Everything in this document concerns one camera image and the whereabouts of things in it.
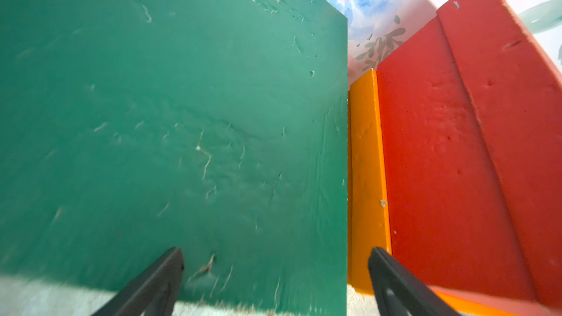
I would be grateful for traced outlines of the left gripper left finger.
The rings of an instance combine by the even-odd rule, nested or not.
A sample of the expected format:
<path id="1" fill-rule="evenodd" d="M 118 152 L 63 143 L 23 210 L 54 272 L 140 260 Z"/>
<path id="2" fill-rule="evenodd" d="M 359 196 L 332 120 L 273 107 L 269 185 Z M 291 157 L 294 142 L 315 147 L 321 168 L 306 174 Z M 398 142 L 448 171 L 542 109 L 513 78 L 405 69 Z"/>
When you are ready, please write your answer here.
<path id="1" fill-rule="evenodd" d="M 171 316 L 184 275 L 184 257 L 172 247 L 95 312 L 99 316 Z"/>

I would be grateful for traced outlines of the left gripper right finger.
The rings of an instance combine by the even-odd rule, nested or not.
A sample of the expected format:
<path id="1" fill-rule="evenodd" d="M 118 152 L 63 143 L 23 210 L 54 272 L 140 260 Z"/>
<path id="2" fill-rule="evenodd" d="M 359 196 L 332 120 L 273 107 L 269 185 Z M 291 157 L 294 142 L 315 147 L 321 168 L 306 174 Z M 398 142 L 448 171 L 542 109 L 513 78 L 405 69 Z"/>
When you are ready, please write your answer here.
<path id="1" fill-rule="evenodd" d="M 372 249 L 368 271 L 381 315 L 458 315 L 383 248 Z"/>

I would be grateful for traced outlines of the green shoebox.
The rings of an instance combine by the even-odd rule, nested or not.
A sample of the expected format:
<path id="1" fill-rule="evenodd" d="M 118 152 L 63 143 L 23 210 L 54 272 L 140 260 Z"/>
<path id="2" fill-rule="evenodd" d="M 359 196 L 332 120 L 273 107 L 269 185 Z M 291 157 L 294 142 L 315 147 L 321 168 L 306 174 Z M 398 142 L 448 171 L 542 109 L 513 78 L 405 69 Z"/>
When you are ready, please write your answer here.
<path id="1" fill-rule="evenodd" d="M 344 315 L 347 20 L 326 0 L 1 0 L 1 314 Z"/>

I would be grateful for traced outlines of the red shoebox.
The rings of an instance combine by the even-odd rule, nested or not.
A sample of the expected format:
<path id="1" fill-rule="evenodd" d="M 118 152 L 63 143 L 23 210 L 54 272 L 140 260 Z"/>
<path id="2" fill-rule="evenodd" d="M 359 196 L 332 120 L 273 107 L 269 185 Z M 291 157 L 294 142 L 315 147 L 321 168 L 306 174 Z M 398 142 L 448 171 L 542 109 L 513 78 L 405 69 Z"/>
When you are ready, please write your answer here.
<path id="1" fill-rule="evenodd" d="M 506 0 L 449 0 L 377 68 L 393 256 L 561 314 L 561 72 Z"/>

